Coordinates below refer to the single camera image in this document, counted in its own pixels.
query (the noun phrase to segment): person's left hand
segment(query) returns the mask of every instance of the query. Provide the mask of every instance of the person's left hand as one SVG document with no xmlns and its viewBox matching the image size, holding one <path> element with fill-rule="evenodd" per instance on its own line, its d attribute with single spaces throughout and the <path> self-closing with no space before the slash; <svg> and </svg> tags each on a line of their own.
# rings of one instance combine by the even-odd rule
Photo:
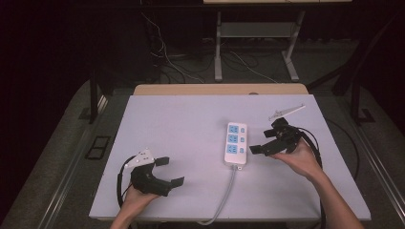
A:
<svg viewBox="0 0 405 229">
<path fill-rule="evenodd" d="M 143 209 L 155 198 L 155 194 L 143 194 L 140 190 L 130 186 L 119 213 L 111 228 L 128 228 L 131 222 L 139 215 Z"/>
</svg>

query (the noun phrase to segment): dark background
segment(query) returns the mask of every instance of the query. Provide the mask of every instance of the dark background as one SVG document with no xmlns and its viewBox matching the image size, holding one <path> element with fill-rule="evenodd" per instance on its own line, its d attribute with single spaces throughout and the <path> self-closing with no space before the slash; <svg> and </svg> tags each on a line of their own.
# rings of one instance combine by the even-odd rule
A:
<svg viewBox="0 0 405 229">
<path fill-rule="evenodd" d="M 301 41 L 373 37 L 400 9 L 398 4 L 362 0 L 348 8 L 309 10 Z M 279 19 L 286 13 L 280 10 Z M 268 17 L 265 12 L 241 14 Z M 403 133 L 404 15 L 403 11 L 395 18 L 359 74 Z M 215 35 L 215 11 L 166 11 L 155 16 L 166 42 L 188 52 L 198 52 L 201 38 Z M 78 88 L 91 73 L 96 73 L 105 94 L 114 87 L 153 81 L 157 73 L 149 48 L 155 42 L 135 11 L 78 10 L 68 1 L 0 0 L 0 223 Z"/>
</svg>

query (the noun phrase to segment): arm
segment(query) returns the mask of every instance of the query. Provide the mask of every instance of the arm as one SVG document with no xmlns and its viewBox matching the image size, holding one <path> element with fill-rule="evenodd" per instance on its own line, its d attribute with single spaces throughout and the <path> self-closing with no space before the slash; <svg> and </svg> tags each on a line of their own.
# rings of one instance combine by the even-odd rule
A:
<svg viewBox="0 0 405 229">
<path fill-rule="evenodd" d="M 271 157 L 284 161 L 295 173 L 306 177 L 313 184 L 321 198 L 330 228 L 363 228 L 352 209 L 316 162 L 310 146 L 304 139 L 300 139 L 291 154 L 279 153 Z"/>
<path fill-rule="evenodd" d="M 127 229 L 139 213 L 158 195 L 143 194 L 132 185 L 110 229 Z"/>
</svg>

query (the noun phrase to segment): power strip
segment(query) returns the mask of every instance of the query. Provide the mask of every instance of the power strip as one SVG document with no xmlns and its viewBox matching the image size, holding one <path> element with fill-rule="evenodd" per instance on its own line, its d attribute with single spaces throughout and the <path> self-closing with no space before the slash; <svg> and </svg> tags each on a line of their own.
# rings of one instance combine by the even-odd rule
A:
<svg viewBox="0 0 405 229">
<path fill-rule="evenodd" d="M 226 129 L 224 160 L 229 166 L 236 165 L 238 170 L 246 165 L 247 158 L 247 125 L 229 122 Z"/>
</svg>

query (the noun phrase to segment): floor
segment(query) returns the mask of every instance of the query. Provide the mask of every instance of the floor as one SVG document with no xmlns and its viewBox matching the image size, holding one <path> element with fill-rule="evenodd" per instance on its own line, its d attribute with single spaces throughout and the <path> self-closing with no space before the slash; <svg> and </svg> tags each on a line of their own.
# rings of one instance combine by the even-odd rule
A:
<svg viewBox="0 0 405 229">
<path fill-rule="evenodd" d="M 183 81 L 201 83 L 198 79 L 204 83 L 215 83 L 213 50 L 212 47 L 209 49 L 210 41 L 207 42 L 207 50 L 198 58 L 168 49 L 172 63 L 186 74 L 181 75 L 172 67 L 165 67 L 161 69 L 160 79 L 155 83 L 183 83 Z M 309 84 L 345 63 L 356 45 L 356 42 L 350 40 L 329 43 L 299 42 L 292 60 L 300 76 L 300 83 Z M 287 42 L 284 40 L 269 39 L 259 43 L 224 41 L 223 83 L 272 83 L 273 80 L 278 83 L 289 83 L 288 72 L 280 54 L 286 46 Z M 353 175 L 358 167 L 355 181 L 372 213 L 372 220 L 364 221 L 363 224 L 371 229 L 404 228 L 404 221 L 394 208 L 393 194 L 388 194 L 390 192 L 386 189 L 384 179 L 380 178 L 375 166 L 370 163 L 372 160 L 369 156 L 370 152 L 378 156 L 398 193 L 404 193 L 405 182 L 402 178 L 405 172 L 402 162 L 405 160 L 404 136 L 375 103 L 373 96 L 365 90 L 361 92 L 361 108 L 368 109 L 375 122 L 365 123 L 361 127 L 353 124 L 349 117 L 350 93 L 345 96 L 334 96 L 330 92 L 333 81 L 328 81 L 310 92 L 315 95 L 336 144 Z M 90 107 L 89 88 L 89 82 L 86 82 L 72 98 L 0 228 L 109 228 L 111 222 L 90 219 L 88 214 L 128 96 L 134 89 L 121 85 L 115 88 L 112 95 L 102 96 L 98 106 L 99 115 L 95 123 L 90 125 L 89 120 L 85 118 Z M 101 160 L 86 159 L 85 155 L 97 136 L 108 136 L 111 139 L 105 155 Z M 359 160 L 354 146 L 358 149 Z M 286 226 L 308 228 L 310 225 L 296 222 L 289 222 L 287 225 L 214 223 L 210 228 L 286 228 Z M 142 224 L 141 227 L 154 228 L 156 225 Z M 199 227 L 201 226 L 197 223 L 159 225 L 159 228 Z"/>
</svg>

